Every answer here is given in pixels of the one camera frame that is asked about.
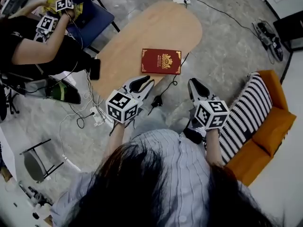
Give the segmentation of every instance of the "dark hair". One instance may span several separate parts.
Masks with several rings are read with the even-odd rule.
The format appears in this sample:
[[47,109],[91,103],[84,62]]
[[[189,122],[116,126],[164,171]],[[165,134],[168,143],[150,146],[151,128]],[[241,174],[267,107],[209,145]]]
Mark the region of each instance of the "dark hair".
[[99,167],[68,226],[157,226],[164,198],[163,159],[142,145],[126,144]]
[[233,172],[227,167],[210,165],[208,227],[231,226],[273,227],[277,226],[269,220],[258,207],[249,190],[239,183]]

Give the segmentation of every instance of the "orange sofa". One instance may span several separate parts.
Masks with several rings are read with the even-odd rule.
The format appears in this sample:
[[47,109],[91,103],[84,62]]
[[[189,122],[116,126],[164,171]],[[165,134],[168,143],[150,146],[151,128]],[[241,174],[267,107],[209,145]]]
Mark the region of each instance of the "orange sofa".
[[274,157],[296,116],[288,111],[279,78],[273,70],[258,71],[271,96],[273,107],[253,137],[226,164],[237,179],[249,186]]

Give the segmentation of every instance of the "yellow cloth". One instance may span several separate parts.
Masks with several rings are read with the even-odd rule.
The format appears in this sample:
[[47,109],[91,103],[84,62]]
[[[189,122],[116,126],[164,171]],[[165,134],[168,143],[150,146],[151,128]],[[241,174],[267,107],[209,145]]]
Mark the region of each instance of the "yellow cloth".
[[[56,14],[56,1],[58,0],[47,0],[47,3],[49,4],[48,7],[43,7],[42,12],[45,14],[46,12],[51,12],[53,14]],[[75,12],[75,18],[76,20],[80,14],[83,12],[83,2],[80,4],[74,4],[74,12]]]

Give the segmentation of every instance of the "blue chair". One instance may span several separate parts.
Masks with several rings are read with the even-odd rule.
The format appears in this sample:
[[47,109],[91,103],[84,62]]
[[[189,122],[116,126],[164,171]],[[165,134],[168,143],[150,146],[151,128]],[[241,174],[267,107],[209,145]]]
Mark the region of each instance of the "blue chair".
[[92,0],[73,0],[73,2],[76,4],[83,2],[83,13],[75,21],[78,28],[71,24],[67,27],[68,32],[79,44],[83,43],[83,48],[99,53],[90,45],[114,21],[114,15]]

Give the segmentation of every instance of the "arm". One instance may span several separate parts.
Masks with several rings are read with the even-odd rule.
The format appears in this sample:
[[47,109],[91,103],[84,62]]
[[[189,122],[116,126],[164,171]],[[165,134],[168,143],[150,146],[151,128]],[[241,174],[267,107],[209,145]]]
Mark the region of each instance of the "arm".
[[206,132],[206,160],[209,164],[223,165],[217,129]]
[[118,123],[109,137],[107,149],[104,154],[104,158],[110,156],[119,146],[122,145],[122,139],[124,135],[125,126],[123,123]]
[[70,18],[67,14],[62,14],[54,32],[47,40],[46,44],[23,39],[15,49],[12,63],[15,65],[25,64],[41,64],[52,61],[64,38],[66,26],[68,25]]
[[14,17],[19,17],[19,16],[27,16],[32,11],[34,11],[36,8],[38,8],[40,6],[43,6],[43,5],[46,5],[46,3],[43,2],[43,1],[37,1],[37,2],[34,2],[32,4],[26,5],[25,7],[23,7],[22,9],[20,9],[16,13],[14,13],[13,15],[9,16],[9,18],[14,18]]

